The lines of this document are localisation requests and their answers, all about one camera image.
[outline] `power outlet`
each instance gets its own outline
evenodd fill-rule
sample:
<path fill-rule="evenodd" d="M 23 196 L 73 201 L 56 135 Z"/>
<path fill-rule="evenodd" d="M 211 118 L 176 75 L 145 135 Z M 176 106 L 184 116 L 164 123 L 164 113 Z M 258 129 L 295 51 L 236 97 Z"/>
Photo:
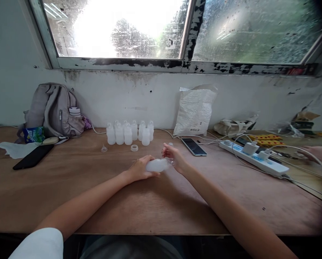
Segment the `power outlet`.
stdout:
<path fill-rule="evenodd" d="M 238 157 L 248 161 L 250 164 L 257 166 L 262 171 L 272 174 L 275 177 L 281 177 L 289 170 L 288 167 L 271 161 L 270 159 L 261 159 L 256 153 L 249 155 L 242 151 L 243 148 L 241 146 L 233 144 L 231 141 L 220 142 L 219 147 L 236 154 Z"/>

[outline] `backpack zipper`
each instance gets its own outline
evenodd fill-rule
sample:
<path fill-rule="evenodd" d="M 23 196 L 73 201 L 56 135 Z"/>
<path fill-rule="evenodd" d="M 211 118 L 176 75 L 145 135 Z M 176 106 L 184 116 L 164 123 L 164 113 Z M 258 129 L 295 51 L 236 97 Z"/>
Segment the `backpack zipper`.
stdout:
<path fill-rule="evenodd" d="M 64 129 L 63 129 L 63 123 L 62 123 L 62 116 L 61 116 L 62 112 L 63 110 L 59 110 L 59 122 L 60 122 L 61 133 L 64 136 Z"/>

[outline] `hand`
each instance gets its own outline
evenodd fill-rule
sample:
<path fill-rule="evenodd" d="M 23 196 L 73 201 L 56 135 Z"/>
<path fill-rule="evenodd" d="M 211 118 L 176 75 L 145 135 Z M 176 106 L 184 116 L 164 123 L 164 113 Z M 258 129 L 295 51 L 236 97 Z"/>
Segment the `hand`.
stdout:
<path fill-rule="evenodd" d="M 177 170 L 178 173 L 184 174 L 184 172 L 189 171 L 191 165 L 185 160 L 182 154 L 179 152 L 178 149 L 167 145 L 164 143 L 164 147 L 162 149 L 162 158 L 174 158 L 175 166 L 174 169 Z"/>
<path fill-rule="evenodd" d="M 124 171 L 124 176 L 128 179 L 128 183 L 132 183 L 134 181 L 147 179 L 153 176 L 159 176 L 158 172 L 147 172 L 146 165 L 149 161 L 154 160 L 155 158 L 151 155 L 146 155 L 140 159 L 138 159 L 129 170 Z"/>
<path fill-rule="evenodd" d="M 302 149 L 306 150 L 307 152 L 310 152 L 311 154 L 313 154 L 315 157 L 317 157 L 321 162 L 322 162 L 322 146 L 304 146 L 302 147 Z M 317 162 L 313 156 L 309 155 L 308 153 L 299 150 L 298 153 L 303 154 L 304 156 L 306 156 L 309 160 Z"/>

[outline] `dirty window glass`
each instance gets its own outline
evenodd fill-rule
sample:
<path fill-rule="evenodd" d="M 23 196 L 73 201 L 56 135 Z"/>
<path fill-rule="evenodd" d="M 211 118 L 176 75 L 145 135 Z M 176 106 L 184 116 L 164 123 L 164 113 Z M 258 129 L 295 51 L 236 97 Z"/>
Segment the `dirty window glass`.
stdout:
<path fill-rule="evenodd" d="M 60 57 L 179 59 L 189 0 L 43 0 Z"/>
<path fill-rule="evenodd" d="M 192 60 L 299 64 L 321 33 L 312 0 L 207 0 Z"/>

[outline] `forearm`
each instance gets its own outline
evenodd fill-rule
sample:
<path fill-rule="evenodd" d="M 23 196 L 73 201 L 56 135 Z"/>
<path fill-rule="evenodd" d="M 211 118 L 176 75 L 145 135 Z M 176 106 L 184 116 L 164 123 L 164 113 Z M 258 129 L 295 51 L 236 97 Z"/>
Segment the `forearm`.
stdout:
<path fill-rule="evenodd" d="M 64 241 L 82 226 L 110 197 L 131 181 L 123 172 L 87 190 L 49 214 L 35 230 L 53 227 L 61 231 Z"/>
<path fill-rule="evenodd" d="M 190 167 L 184 177 L 253 258 L 296 258 L 273 231 Z"/>

